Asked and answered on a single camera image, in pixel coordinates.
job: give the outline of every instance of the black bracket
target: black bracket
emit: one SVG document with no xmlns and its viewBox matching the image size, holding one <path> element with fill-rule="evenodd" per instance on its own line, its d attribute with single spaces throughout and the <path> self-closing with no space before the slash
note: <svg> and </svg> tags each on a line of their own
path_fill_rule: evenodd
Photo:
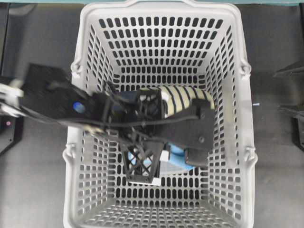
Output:
<svg viewBox="0 0 304 228">
<path fill-rule="evenodd" d="M 304 104 L 303 105 L 282 105 L 279 107 L 283 113 L 297 119 L 299 129 L 299 148 L 304 151 Z"/>
<path fill-rule="evenodd" d="M 0 154 L 20 141 L 23 117 L 0 116 Z"/>
<path fill-rule="evenodd" d="M 287 77 L 295 75 L 304 75 L 304 61 L 293 63 L 274 74 L 274 77 Z M 302 105 L 282 105 L 279 107 L 283 113 L 297 119 L 299 130 L 298 147 L 304 151 L 304 104 Z"/>
</svg>

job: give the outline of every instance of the screw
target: screw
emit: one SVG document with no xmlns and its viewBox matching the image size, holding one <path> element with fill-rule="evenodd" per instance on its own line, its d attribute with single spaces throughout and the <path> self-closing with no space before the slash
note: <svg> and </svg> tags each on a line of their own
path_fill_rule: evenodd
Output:
<svg viewBox="0 0 304 228">
<path fill-rule="evenodd" d="M 204 143 L 204 142 L 205 142 L 204 136 L 201 135 L 201 136 L 199 137 L 199 142 L 200 142 L 200 143 Z"/>
</svg>

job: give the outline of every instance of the blue object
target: blue object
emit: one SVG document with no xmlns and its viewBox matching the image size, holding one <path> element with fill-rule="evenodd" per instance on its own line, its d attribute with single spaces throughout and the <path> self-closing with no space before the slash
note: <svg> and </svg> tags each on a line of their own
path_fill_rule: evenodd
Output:
<svg viewBox="0 0 304 228">
<path fill-rule="evenodd" d="M 185 154 L 183 149 L 181 149 L 173 144 L 170 144 L 170 151 L 171 151 L 171 153 L 174 153 L 179 156 L 184 156 L 184 154 Z"/>
<path fill-rule="evenodd" d="M 86 111 L 86 107 L 80 102 L 75 102 L 73 104 L 73 109 L 78 113 L 84 113 Z"/>
<path fill-rule="evenodd" d="M 176 155 L 174 153 L 171 153 L 169 163 L 171 163 L 172 165 L 176 165 L 183 170 L 188 170 L 189 171 L 189 170 L 192 170 L 194 168 L 194 166 L 187 165 L 185 163 L 185 154 L 183 156 L 180 156 L 180 155 Z"/>
</svg>

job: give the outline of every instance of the dark gray surface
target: dark gray surface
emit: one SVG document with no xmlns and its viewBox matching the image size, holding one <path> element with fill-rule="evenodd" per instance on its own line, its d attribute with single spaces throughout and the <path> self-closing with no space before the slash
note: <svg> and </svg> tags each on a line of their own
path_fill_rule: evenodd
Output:
<svg viewBox="0 0 304 228">
<path fill-rule="evenodd" d="M 28 17 L 12 10 L 5 74 L 23 77 L 28 62 L 69 74 L 80 5 L 39 5 Z M 292 143 L 291 118 L 279 105 L 304 99 L 304 77 L 272 74 L 304 56 L 299 7 L 239 6 L 244 25 L 251 87 L 256 165 L 256 228 L 302 228 L 304 153 Z M 0 227 L 63 227 L 66 128 L 26 120 L 23 140 L 0 157 Z"/>
<path fill-rule="evenodd" d="M 292 144 L 291 118 L 279 105 L 304 100 L 304 76 L 273 78 L 304 57 L 299 7 L 242 6 L 251 91 L 256 164 L 256 228 L 302 228 L 304 153 Z"/>
<path fill-rule="evenodd" d="M 39 4 L 9 11 L 3 74 L 23 77 L 29 63 L 70 75 L 82 5 Z M 25 120 L 23 139 L 0 156 L 0 228 L 61 228 L 67 129 Z"/>
</svg>

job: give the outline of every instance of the black cable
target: black cable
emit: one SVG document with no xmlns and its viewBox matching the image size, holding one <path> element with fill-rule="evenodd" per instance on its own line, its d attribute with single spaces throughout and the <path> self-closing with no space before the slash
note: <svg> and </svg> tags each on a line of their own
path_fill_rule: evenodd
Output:
<svg viewBox="0 0 304 228">
<path fill-rule="evenodd" d="M 154 120 L 154 121 L 135 121 L 129 123 L 105 123 L 101 121 L 95 120 L 85 120 L 79 118 L 65 118 L 59 119 L 58 122 L 73 122 L 73 123 L 87 123 L 87 124 L 95 124 L 100 126 L 108 126 L 108 127 L 136 127 L 136 126 L 146 126 L 146 125 L 161 125 L 161 124 L 173 124 L 186 120 L 197 120 L 199 117 L 196 115 L 184 116 L 180 118 L 174 119 L 162 119 L 162 120 Z"/>
</svg>

